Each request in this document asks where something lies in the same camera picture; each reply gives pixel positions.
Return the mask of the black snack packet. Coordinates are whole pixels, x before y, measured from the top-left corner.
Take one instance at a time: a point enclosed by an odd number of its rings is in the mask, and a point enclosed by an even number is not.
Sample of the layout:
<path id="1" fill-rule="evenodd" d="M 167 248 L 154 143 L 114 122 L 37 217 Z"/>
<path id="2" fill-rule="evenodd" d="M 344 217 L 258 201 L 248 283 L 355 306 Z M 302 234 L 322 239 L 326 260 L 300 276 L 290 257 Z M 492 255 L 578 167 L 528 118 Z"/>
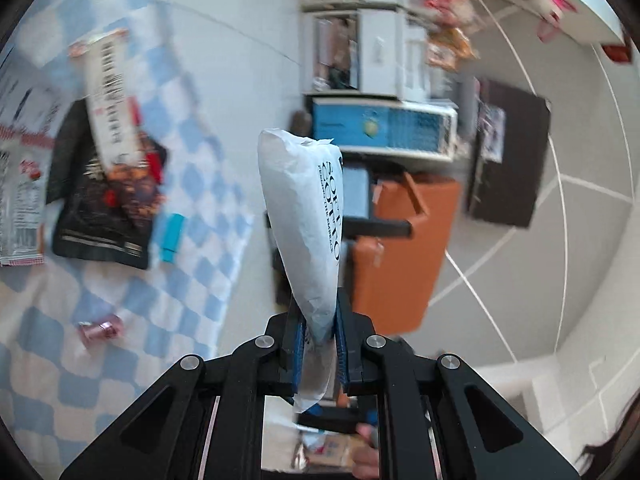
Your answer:
<path id="1" fill-rule="evenodd" d="M 52 234 L 55 255 L 149 267 L 153 226 L 135 226 L 107 182 L 83 100 L 74 102 L 55 139 L 46 202 L 57 200 L 63 207 Z"/>

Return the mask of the white paper bag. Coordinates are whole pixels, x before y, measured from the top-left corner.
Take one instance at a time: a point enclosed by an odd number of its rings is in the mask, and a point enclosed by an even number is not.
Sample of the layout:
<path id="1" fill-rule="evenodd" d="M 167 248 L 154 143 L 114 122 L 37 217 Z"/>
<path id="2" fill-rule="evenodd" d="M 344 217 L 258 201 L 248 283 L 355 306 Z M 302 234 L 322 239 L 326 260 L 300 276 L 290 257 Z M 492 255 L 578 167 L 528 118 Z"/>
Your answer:
<path id="1" fill-rule="evenodd" d="M 343 167 L 329 140 L 265 129 L 258 136 L 262 195 L 293 298 L 305 320 L 302 371 L 293 396 L 303 413 L 328 390 L 343 234 Z"/>

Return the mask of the white barcode packet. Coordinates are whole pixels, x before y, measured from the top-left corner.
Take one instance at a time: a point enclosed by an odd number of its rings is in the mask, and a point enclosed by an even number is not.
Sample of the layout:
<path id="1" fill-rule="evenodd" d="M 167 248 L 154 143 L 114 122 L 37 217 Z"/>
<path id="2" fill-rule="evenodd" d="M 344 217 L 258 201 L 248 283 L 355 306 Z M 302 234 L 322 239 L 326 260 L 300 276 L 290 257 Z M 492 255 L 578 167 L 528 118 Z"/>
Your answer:
<path id="1" fill-rule="evenodd" d="M 126 28 L 116 28 L 68 48 L 84 77 L 93 142 L 105 172 L 139 167 L 143 160 L 125 78 L 127 38 Z"/>

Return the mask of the blue white checkered cloth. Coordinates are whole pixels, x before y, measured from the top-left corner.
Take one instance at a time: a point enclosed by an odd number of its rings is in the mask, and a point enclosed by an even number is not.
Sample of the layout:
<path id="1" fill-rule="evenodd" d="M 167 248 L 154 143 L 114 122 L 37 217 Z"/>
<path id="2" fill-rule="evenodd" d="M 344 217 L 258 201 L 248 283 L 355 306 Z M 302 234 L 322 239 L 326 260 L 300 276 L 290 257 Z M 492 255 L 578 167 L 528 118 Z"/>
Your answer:
<path id="1" fill-rule="evenodd" d="M 213 356 L 252 219 L 167 0 L 35 0 L 1 55 L 1 427 L 55 479 Z"/>

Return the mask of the teal cylinder tube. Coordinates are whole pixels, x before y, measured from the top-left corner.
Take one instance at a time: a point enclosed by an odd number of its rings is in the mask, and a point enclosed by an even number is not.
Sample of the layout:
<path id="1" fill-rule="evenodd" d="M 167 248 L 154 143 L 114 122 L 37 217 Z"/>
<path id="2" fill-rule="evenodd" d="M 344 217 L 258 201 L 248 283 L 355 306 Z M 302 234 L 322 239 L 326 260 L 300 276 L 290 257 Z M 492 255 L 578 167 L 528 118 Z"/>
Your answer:
<path id="1" fill-rule="evenodd" d="M 178 255 L 182 228 L 186 218 L 182 214 L 173 214 L 166 223 L 160 244 L 160 260 L 164 263 L 174 263 Z"/>

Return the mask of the blue white air cooler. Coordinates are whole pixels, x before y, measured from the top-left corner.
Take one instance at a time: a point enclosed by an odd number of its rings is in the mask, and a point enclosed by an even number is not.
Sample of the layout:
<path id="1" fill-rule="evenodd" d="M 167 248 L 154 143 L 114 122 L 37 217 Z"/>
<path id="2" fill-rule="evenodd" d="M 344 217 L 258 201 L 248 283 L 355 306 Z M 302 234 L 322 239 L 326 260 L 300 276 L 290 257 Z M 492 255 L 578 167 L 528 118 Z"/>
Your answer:
<path id="1" fill-rule="evenodd" d="M 312 134 L 345 153 L 451 162 L 458 113 L 450 105 L 314 98 Z"/>

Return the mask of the dark brown storage bag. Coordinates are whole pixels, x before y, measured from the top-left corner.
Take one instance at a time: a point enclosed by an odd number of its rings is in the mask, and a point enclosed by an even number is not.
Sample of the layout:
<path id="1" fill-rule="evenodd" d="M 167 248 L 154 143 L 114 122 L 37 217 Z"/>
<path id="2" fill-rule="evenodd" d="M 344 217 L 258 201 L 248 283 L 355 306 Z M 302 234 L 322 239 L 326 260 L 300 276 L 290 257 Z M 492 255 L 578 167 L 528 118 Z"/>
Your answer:
<path id="1" fill-rule="evenodd" d="M 471 218 L 527 229 L 548 151 L 549 102 L 492 79 L 480 80 L 480 108 L 466 210 Z"/>

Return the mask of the white red snack bag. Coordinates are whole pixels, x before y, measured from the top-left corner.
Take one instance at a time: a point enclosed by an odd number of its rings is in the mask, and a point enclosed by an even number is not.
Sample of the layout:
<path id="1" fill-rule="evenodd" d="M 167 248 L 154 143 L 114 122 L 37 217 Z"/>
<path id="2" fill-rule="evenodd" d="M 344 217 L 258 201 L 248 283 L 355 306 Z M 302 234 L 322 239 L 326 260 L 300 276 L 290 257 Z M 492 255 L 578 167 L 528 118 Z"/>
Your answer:
<path id="1" fill-rule="evenodd" d="M 1 264 L 43 263 L 43 211 L 62 94 L 25 60 L 1 65 Z"/>

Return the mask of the white bedside cabinet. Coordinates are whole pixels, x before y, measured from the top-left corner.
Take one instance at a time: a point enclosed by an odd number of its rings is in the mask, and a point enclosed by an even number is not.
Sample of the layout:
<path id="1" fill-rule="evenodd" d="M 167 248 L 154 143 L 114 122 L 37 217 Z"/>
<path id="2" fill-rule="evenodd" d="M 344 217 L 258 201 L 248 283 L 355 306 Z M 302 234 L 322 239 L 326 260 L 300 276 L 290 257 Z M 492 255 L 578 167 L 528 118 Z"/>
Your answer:
<path id="1" fill-rule="evenodd" d="M 425 21 L 409 0 L 300 0 L 302 90 L 423 103 Z"/>

